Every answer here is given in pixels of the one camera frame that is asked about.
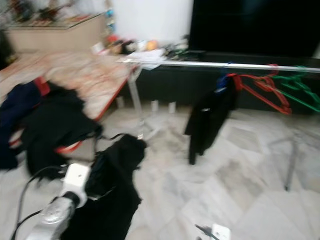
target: white tile floor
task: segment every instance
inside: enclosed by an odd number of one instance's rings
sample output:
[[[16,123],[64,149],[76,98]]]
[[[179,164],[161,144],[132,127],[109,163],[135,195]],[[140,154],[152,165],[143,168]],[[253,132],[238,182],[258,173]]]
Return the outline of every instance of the white tile floor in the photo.
[[[156,130],[149,139],[141,170],[134,183],[143,199],[133,216],[127,240],[209,239],[194,224],[213,223],[231,229],[233,240],[320,239],[320,133],[318,117],[283,116],[279,113],[234,111],[214,145],[194,166],[188,165],[188,137],[183,135],[188,108],[169,114],[161,106],[151,113],[145,106],[146,122]],[[135,112],[122,108],[102,120],[105,134],[137,134]],[[292,147],[290,138],[298,129],[299,151],[292,190],[284,180]],[[105,148],[111,142],[101,142]],[[92,157],[90,141],[72,154]],[[16,204],[27,175],[24,166],[0,172],[0,239],[9,238]],[[43,207],[59,190],[58,182],[32,186],[25,200],[24,215]],[[30,209],[31,202],[37,209]],[[34,224],[24,226],[19,239]]]

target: black tv screen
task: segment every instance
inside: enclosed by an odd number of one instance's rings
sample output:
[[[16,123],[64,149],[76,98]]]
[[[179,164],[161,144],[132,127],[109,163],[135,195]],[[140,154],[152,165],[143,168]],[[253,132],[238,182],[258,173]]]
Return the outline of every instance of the black tv screen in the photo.
[[[189,50],[311,57],[318,0],[194,0]]]

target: black wire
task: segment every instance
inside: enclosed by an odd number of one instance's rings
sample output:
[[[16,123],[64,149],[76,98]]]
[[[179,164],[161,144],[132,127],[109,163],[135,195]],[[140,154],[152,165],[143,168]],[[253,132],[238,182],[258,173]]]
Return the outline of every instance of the black wire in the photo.
[[[48,170],[48,169],[56,169],[56,170],[61,170],[61,167],[59,166],[47,166],[47,167],[44,167],[42,169],[40,169],[39,171],[37,171],[30,179],[29,181],[26,183],[26,185],[24,186],[23,190],[22,190],[22,193],[20,195],[20,200],[19,200],[19,205],[18,205],[18,210],[17,210],[17,216],[16,216],[16,222],[15,222],[15,228],[14,228],[14,232],[12,234],[12,237],[11,237],[11,240],[15,240],[16,239],[16,234],[17,234],[17,230],[20,226],[20,218],[21,218],[21,212],[22,212],[22,206],[23,206],[23,202],[24,202],[24,197],[25,197],[25,193],[27,191],[27,188],[29,186],[29,184],[35,180],[40,173],[42,173],[43,171],[45,170]]]
[[[11,237],[11,240],[15,240],[16,239],[16,234],[17,234],[17,231],[19,229],[19,227],[25,222],[27,221],[29,218],[41,213],[42,210],[39,210],[39,211],[36,211],[32,214],[30,214],[29,216],[25,217],[21,222],[18,223],[18,226],[15,228],[15,230],[13,231],[13,234],[12,234],[12,237]]]

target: clothes drying rack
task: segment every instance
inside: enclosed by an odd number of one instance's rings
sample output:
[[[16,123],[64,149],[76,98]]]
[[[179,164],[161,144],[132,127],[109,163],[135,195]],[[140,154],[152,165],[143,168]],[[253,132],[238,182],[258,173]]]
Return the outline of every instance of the clothes drying rack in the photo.
[[[228,68],[228,69],[250,69],[250,70],[275,70],[273,65],[259,65],[259,64],[242,64],[242,63],[228,63],[228,62],[201,62],[201,61],[174,61],[174,60],[146,60],[137,58],[120,58],[117,62],[127,64],[129,69],[135,69],[131,71],[130,77],[128,79],[129,90],[133,100],[133,105],[136,113],[139,117],[139,126],[142,128],[145,126],[145,121],[143,117],[142,106],[139,98],[139,93],[136,85],[136,80],[138,79],[143,64],[155,64],[164,66],[177,66],[177,67],[193,67],[193,68]],[[276,66],[277,71],[289,71],[289,72],[301,72],[301,67],[297,66]],[[320,74],[320,68],[306,67],[303,69],[305,73],[315,73]],[[143,131],[138,136],[138,138],[143,138]],[[296,166],[296,155],[294,154],[297,149],[297,141],[294,137],[292,140],[293,153],[289,160],[289,167],[287,170],[286,180],[284,183],[284,189],[289,191],[291,188],[291,183],[293,179],[293,173]]]

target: black garment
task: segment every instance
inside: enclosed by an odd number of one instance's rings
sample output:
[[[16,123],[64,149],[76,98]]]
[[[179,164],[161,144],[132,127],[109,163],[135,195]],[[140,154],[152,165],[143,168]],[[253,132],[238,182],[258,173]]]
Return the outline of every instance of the black garment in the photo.
[[[184,134],[190,137],[189,163],[196,163],[196,154],[203,155],[214,142],[230,110],[236,107],[237,90],[232,78],[223,92],[208,92],[193,107]]]
[[[98,154],[86,185],[87,193],[106,196],[75,210],[61,240],[124,240],[141,202],[133,185],[133,171],[145,156],[146,143],[125,134]]]
[[[0,169],[13,169],[18,165],[9,140],[17,122],[42,99],[36,81],[16,85],[0,107]]]
[[[43,102],[22,120],[25,129],[21,140],[27,151],[27,167],[33,175],[48,166],[60,166],[66,158],[55,152],[60,146],[69,146],[85,140],[90,134],[101,133],[101,126],[83,112],[83,101],[74,90],[66,90],[48,82],[50,93]],[[47,171],[42,177],[59,177]]]

